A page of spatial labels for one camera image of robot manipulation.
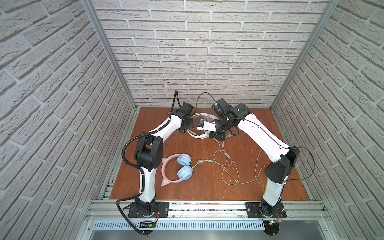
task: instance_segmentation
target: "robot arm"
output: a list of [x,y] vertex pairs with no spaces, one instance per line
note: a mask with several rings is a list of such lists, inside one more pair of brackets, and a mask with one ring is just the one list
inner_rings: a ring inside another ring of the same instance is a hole
[[281,202],[281,193],[291,173],[299,150],[272,134],[244,104],[230,106],[224,99],[218,100],[212,108],[221,117],[216,124],[200,122],[198,130],[210,130],[210,138],[225,140],[225,132],[237,127],[248,134],[268,155],[271,164],[265,169],[267,185],[259,206],[264,217],[271,217]]
[[[190,117],[192,109],[191,104],[183,103],[181,109],[169,113],[168,118],[151,131],[157,131],[156,133],[140,137],[137,141],[134,158],[144,172],[144,189],[135,199],[135,203],[144,216],[152,215],[155,209],[155,176],[163,158],[163,143],[175,130],[193,128],[193,119]],[[140,189],[142,185],[143,179],[140,177]]]

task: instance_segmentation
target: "wooden floor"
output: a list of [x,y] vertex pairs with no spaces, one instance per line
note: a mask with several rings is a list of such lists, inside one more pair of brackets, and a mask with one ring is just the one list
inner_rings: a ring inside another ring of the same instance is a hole
[[[136,136],[142,131],[150,131],[157,127],[167,118],[168,108],[141,108],[132,136]],[[213,113],[211,109],[199,109],[206,113]],[[269,109],[252,109],[256,117],[278,138],[282,140],[276,122]],[[133,159],[136,141],[128,146],[126,158],[136,163]],[[239,182],[248,182],[255,178],[256,158],[261,148],[244,132],[238,136],[230,137],[224,142],[227,153],[235,162],[239,171]],[[164,157],[172,154],[186,153],[192,158],[192,166],[199,159],[213,159],[213,154],[218,148],[214,139],[195,139],[189,134],[181,134],[175,131],[164,143]],[[221,153],[216,154],[216,160],[224,164],[225,156]],[[257,173],[261,166],[271,163],[267,155],[260,154]],[[167,164],[166,175],[171,180],[177,179],[177,171],[181,165],[172,160]],[[236,179],[234,167],[228,167],[228,172]],[[299,178],[296,170],[292,171],[290,179]],[[264,171],[260,173],[259,181],[265,185],[266,176]],[[234,181],[224,174],[224,180],[233,184]],[[189,180],[177,184],[168,184],[161,187],[162,175],[161,165],[156,172],[156,199],[157,200],[260,200],[265,188],[256,181],[248,184],[237,184],[229,186],[222,180],[222,168],[215,163],[203,163],[194,168],[193,175]],[[139,192],[139,171],[122,162],[117,179],[110,196],[110,199],[121,199],[134,196]],[[283,200],[308,200],[301,181],[289,181],[284,187]]]

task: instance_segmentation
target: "headphones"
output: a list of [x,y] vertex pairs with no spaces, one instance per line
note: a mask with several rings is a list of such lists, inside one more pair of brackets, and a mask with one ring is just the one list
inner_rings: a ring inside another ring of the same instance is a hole
[[[179,177],[179,179],[169,180],[166,177],[166,173],[165,173],[166,165],[171,159],[173,159],[175,157],[177,157],[176,161],[178,163],[180,163],[183,167],[180,168],[180,170],[177,172],[177,176]],[[190,164],[192,163],[192,160],[188,154],[185,154],[185,153],[173,154],[173,155],[169,156],[168,158],[163,158],[162,162],[163,162],[163,165],[161,166],[161,174],[163,175],[163,181],[161,182],[161,186],[165,186],[169,183],[178,183],[181,181],[185,181],[185,180],[190,179],[190,177],[192,176],[193,169],[190,166]]]

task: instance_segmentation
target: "brick wall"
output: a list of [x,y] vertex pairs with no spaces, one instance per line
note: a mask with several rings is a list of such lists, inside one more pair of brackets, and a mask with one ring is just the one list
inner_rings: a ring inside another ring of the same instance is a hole
[[74,239],[131,109],[80,1],[0,13],[0,239]]
[[313,152],[307,185],[347,239],[384,237],[383,8],[341,0],[273,111],[285,140]]
[[[93,0],[139,106],[269,107],[327,1]],[[206,95],[201,106],[212,105]]]

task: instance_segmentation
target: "pink headband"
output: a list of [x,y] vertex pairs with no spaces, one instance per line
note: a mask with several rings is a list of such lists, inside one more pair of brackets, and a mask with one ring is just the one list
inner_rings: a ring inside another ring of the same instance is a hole
[[161,175],[163,175],[163,181],[161,181],[161,186],[165,186],[169,183],[178,183],[178,182],[181,182],[182,180],[181,179],[178,179],[178,180],[169,180],[166,176],[166,165],[167,163],[173,159],[173,158],[177,158],[178,156],[180,156],[181,154],[173,154],[171,156],[169,156],[168,158],[163,158],[162,162],[163,162],[163,165],[161,166]]

